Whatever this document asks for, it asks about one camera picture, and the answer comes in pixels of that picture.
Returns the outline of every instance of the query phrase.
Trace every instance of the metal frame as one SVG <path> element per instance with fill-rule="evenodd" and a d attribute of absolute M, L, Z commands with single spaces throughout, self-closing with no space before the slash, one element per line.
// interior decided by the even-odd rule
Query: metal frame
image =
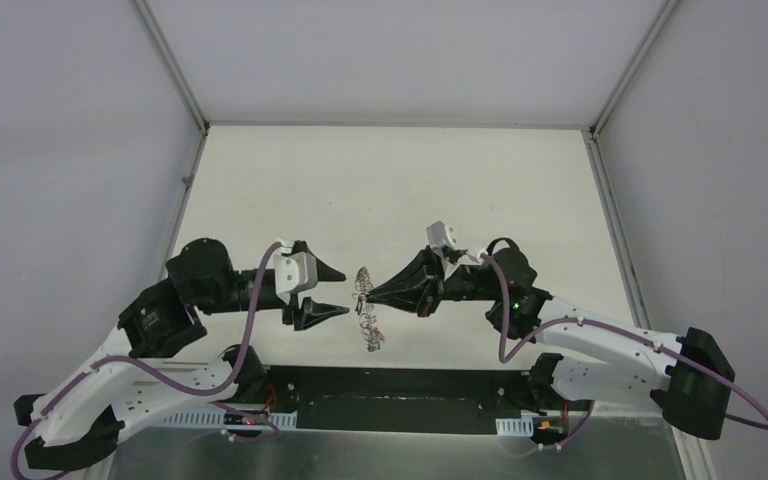
<path fill-rule="evenodd" d="M 602 111 L 599 113 L 596 123 L 590 130 L 596 138 L 599 138 L 599 134 L 602 133 L 608 120 L 611 119 L 620 100 L 622 100 L 626 92 L 630 89 L 632 82 L 640 72 L 640 68 L 646 62 L 646 59 L 649 58 L 649 54 L 652 52 L 658 38 L 660 38 L 661 33 L 664 31 L 664 27 L 667 25 L 670 18 L 672 18 L 672 15 L 680 2 L 681 0 L 663 0 L 661 3 L 658 13 L 655 14 L 655 18 L 652 20 L 652 23 L 649 24 L 649 28 L 643 35 L 643 39 L 631 55 L 631 60 L 629 60 L 628 65 L 626 65 L 625 70 L 623 70 L 622 75 L 620 75 L 619 81 L 617 81 L 617 84 L 608 96 L 608 101 L 605 102 L 605 106 L 602 107 Z"/>
<path fill-rule="evenodd" d="M 166 42 L 166 37 L 163 35 L 163 31 L 160 29 L 160 25 L 157 23 L 157 19 L 148 5 L 147 0 L 131 0 L 131 6 L 134 8 L 134 12 L 137 15 L 140 25 L 145 29 L 148 41 L 154 48 L 160 63 L 169 74 L 169 80 L 172 82 L 172 86 L 175 87 L 175 91 L 181 97 L 181 101 L 184 102 L 184 106 L 190 112 L 190 116 L 193 117 L 193 121 L 196 122 L 196 126 L 202 135 L 207 134 L 208 123 L 202 114 L 201 108 L 193 95 L 190 85 L 187 83 L 184 73 L 181 71 L 181 66 L 178 65 L 178 61 L 175 60 L 175 55 L 172 54 L 172 49 L 169 48 L 169 44 Z"/>

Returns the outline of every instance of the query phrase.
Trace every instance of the black joint housing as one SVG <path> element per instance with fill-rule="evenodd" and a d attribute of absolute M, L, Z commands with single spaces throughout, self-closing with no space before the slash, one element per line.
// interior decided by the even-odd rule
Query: black joint housing
<path fill-rule="evenodd" d="M 166 270 L 186 305 L 210 308 L 235 297 L 234 267 L 228 249 L 219 240 L 193 240 L 166 262 Z"/>
<path fill-rule="evenodd" d="M 104 460 L 116 450 L 123 422 L 116 420 L 112 407 L 107 407 L 80 440 L 47 447 L 41 438 L 25 446 L 28 467 L 39 470 L 83 470 Z"/>
<path fill-rule="evenodd" d="M 119 314 L 117 327 L 125 330 L 133 358 L 170 358 L 207 335 L 198 314 L 185 307 L 168 278 L 143 290 Z"/>
<path fill-rule="evenodd" d="M 239 354 L 240 346 L 235 345 L 225 350 L 225 353 L 222 354 L 222 360 L 233 366 L 237 362 Z M 251 403 L 255 400 L 258 393 L 263 390 L 263 384 L 266 382 L 266 369 L 263 368 L 263 363 L 261 363 L 257 352 L 254 351 L 254 347 L 251 345 L 246 349 L 243 367 L 240 369 L 240 373 L 237 374 L 234 382 L 237 384 L 237 392 L 230 399 L 226 399 L 226 402 Z"/>
<path fill-rule="evenodd" d="M 689 328 L 681 354 L 734 381 L 734 370 L 709 333 Z M 731 391 L 708 375 L 682 362 L 668 368 L 666 391 L 652 390 L 650 397 L 663 410 L 664 420 L 679 430 L 705 440 L 720 438 Z"/>

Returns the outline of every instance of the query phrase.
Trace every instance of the small object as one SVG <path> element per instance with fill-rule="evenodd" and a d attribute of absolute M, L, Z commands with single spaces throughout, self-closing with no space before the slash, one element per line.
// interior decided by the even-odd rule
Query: small object
<path fill-rule="evenodd" d="M 358 325 L 363 339 L 366 340 L 366 350 L 374 352 L 381 349 L 384 342 L 384 334 L 378 329 L 378 317 L 372 313 L 375 306 L 367 301 L 369 292 L 374 288 L 369 277 L 369 270 L 366 267 L 360 267 L 355 276 L 355 290 L 358 293 L 352 297 L 357 300 L 355 313 L 358 315 Z"/>

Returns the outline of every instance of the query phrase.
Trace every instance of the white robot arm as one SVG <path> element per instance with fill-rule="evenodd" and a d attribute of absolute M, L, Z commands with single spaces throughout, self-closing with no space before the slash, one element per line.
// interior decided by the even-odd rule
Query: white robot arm
<path fill-rule="evenodd" d="M 485 317 L 501 333 L 500 362 L 507 363 L 529 342 L 599 360 L 540 355 L 528 371 L 537 410 L 546 396 L 604 400 L 657 412 L 679 430 L 709 440 L 720 437 L 726 418 L 768 429 L 768 411 L 732 383 L 734 370 L 708 333 L 690 328 L 679 336 L 636 328 L 555 297 L 534 286 L 537 272 L 511 239 L 466 250 L 451 225 L 437 222 L 426 233 L 428 246 L 365 301 L 420 317 L 433 314 L 441 301 L 492 301 Z M 507 247 L 494 251 L 502 241 Z M 521 340 L 507 353 L 506 339 Z M 756 407 L 767 424 L 728 415 L 732 391 Z"/>
<path fill-rule="evenodd" d="M 273 254 L 274 268 L 266 269 Z M 254 310 L 280 309 L 283 323 L 296 331 L 349 311 L 310 297 L 299 301 L 299 293 L 320 281 L 346 280 L 303 241 L 279 239 L 260 269 L 235 271 L 225 246 L 204 238 L 185 246 L 166 267 L 168 278 L 145 289 L 122 312 L 117 328 L 66 381 L 48 394 L 23 395 L 14 403 L 18 423 L 28 427 L 23 438 L 32 438 L 25 447 L 30 468 L 83 469 L 175 412 L 259 392 L 264 373 L 248 346 L 251 321 L 242 340 L 245 350 L 232 345 L 192 372 L 157 371 L 163 359 L 206 335 L 197 310 L 208 315 L 249 311 L 251 316 Z M 160 383 L 133 386 L 149 379 L 147 374 Z"/>

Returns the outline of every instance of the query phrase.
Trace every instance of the purple cable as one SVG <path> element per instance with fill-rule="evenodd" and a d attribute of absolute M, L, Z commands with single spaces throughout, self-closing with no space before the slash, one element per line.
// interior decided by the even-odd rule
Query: purple cable
<path fill-rule="evenodd" d="M 249 342 L 251 341 L 251 334 L 252 329 L 254 327 L 254 314 L 257 311 L 257 300 L 258 296 L 260 295 L 260 288 L 263 284 L 263 276 L 266 273 L 266 266 L 269 263 L 269 259 L 272 257 L 272 254 L 275 253 L 276 250 L 281 248 L 280 242 L 275 242 L 272 245 L 269 246 L 269 248 L 266 250 L 266 253 L 263 254 L 263 258 L 260 259 L 260 265 L 257 267 L 257 273 L 254 277 L 254 283 L 252 285 L 252 291 L 251 291 L 251 298 L 249 299 L 249 310 L 246 315 L 246 327 L 245 331 L 243 333 L 243 339 L 240 342 L 240 353 L 237 354 L 237 361 L 234 363 L 234 368 L 231 369 L 231 374 L 228 375 L 228 378 L 225 379 L 222 383 L 217 385 L 216 387 L 209 388 L 209 389 L 197 389 L 192 388 L 187 385 L 184 385 L 182 383 L 178 383 L 175 380 L 172 380 L 171 378 L 167 377 L 166 375 L 163 375 L 158 370 L 150 367 L 149 365 L 146 365 L 145 363 L 133 359 L 131 357 L 128 357 L 126 355 L 111 355 L 109 357 L 102 358 L 101 360 L 98 360 L 97 362 L 90 365 L 90 367 L 93 370 L 98 370 L 99 368 L 103 367 L 104 365 L 107 365 L 108 363 L 112 362 L 123 362 L 127 363 L 129 365 L 133 365 L 140 370 L 146 372 L 147 374 L 151 375 L 152 377 L 156 378 L 161 383 L 164 383 L 175 390 L 178 390 L 183 393 L 187 393 L 189 395 L 194 395 L 197 397 L 209 397 L 211 395 L 216 395 L 217 393 L 221 393 L 223 390 L 228 388 L 231 383 L 234 382 L 234 379 L 237 377 L 237 374 L 240 373 L 240 370 L 243 368 L 243 361 L 246 358 L 246 352 L 248 350 Z M 65 397 L 69 394 L 81 381 L 86 378 L 89 374 L 86 372 L 81 372 L 78 375 L 75 375 L 75 377 L 69 381 L 69 383 L 66 384 L 65 387 L 60 389 L 59 392 L 57 392 L 54 397 L 52 397 L 51 401 L 46 404 L 45 407 L 42 408 L 40 411 L 40 415 L 48 415 L 49 412 L 51 412 L 54 407 L 56 407 Z M 218 402 L 214 402 L 214 405 L 223 408 L 225 410 L 230 409 L 231 407 L 228 407 L 227 405 L 220 404 Z M 234 413 L 237 413 L 242 416 L 249 416 L 245 412 L 240 412 L 236 409 L 231 409 L 229 411 L 233 411 Z M 259 417 L 257 418 L 258 423 L 263 423 L 264 425 L 272 428 L 276 433 L 269 435 L 267 439 L 272 438 L 274 435 L 277 434 L 278 427 L 275 426 L 272 422 L 269 422 L 268 420 L 261 419 Z M 13 477 L 16 478 L 16 480 L 36 480 L 31 479 L 22 474 L 21 469 L 19 468 L 19 452 L 22 450 L 22 445 L 25 443 L 25 441 L 28 439 L 28 437 L 31 435 L 31 433 L 34 431 L 34 429 L 40 424 L 42 420 L 37 419 L 31 422 L 30 425 L 28 425 L 25 428 L 25 431 L 22 432 L 22 434 L 19 436 L 19 439 L 16 440 L 16 444 L 13 446 L 13 451 L 10 454 L 10 470 L 13 473 Z M 60 472 L 57 473 L 51 477 L 46 477 L 44 479 L 39 480 L 58 480 L 60 478 L 63 478 L 65 475 L 67 475 L 69 472 Z"/>
<path fill-rule="evenodd" d="M 546 330 L 547 328 L 551 328 L 555 325 L 559 325 L 562 323 L 575 323 L 578 324 L 578 321 L 573 318 L 558 318 L 555 320 L 550 320 L 548 322 L 544 322 L 539 327 L 535 328 L 531 332 L 528 333 L 525 337 L 522 338 L 522 340 L 519 341 L 519 343 L 516 344 L 516 346 L 511 350 L 510 353 L 505 355 L 505 349 L 506 349 L 506 341 L 508 338 L 508 330 L 510 329 L 510 295 L 508 294 L 508 282 L 505 278 L 505 273 L 502 271 L 502 268 L 499 266 L 499 264 L 496 262 L 496 260 L 493 259 L 493 257 L 482 254 L 481 258 L 483 258 L 493 269 L 494 272 L 496 272 L 496 276 L 499 278 L 499 285 L 502 289 L 502 335 L 499 339 L 499 361 L 502 363 L 508 363 L 511 361 L 514 355 L 517 354 L 517 352 L 522 349 L 522 347 L 525 346 L 532 338 L 537 336 L 538 333 L 542 332 L 543 330 Z M 654 347 L 655 342 L 652 341 L 649 338 L 646 338 L 641 335 L 637 335 L 635 333 L 631 333 L 629 331 L 626 331 L 622 328 L 619 328 L 615 325 L 611 325 L 609 323 L 600 322 L 598 320 L 590 320 L 585 318 L 582 321 L 583 325 L 591 325 L 597 328 L 601 328 L 603 330 L 608 330 L 610 332 L 613 332 L 617 335 L 621 335 L 623 337 L 629 338 L 631 340 L 640 342 L 646 347 Z M 762 430 L 768 430 L 768 410 L 766 407 L 761 405 L 761 402 L 759 402 L 755 397 L 749 394 L 746 390 L 743 388 L 735 385 L 731 380 L 723 377 L 722 375 L 718 374 L 717 372 L 711 370 L 708 367 L 705 367 L 704 365 L 700 365 L 698 362 L 695 362 L 684 355 L 673 351 L 667 347 L 661 346 L 658 350 L 658 352 L 665 353 L 669 357 L 672 357 L 676 359 L 676 361 L 679 361 L 681 363 L 684 363 L 688 365 L 689 367 L 695 369 L 698 372 L 704 373 L 705 375 L 713 378 L 721 385 L 725 386 L 732 392 L 736 393 L 740 398 L 746 400 L 747 403 L 752 405 L 752 407 L 758 411 L 758 413 L 761 414 L 762 417 L 764 417 L 764 420 L 767 421 L 766 424 L 756 422 L 754 420 L 749 420 L 747 418 L 739 417 L 737 415 L 732 414 L 726 414 L 725 418 L 732 420 L 734 422 L 742 423 L 744 425 L 748 425 L 750 427 L 760 428 Z"/>

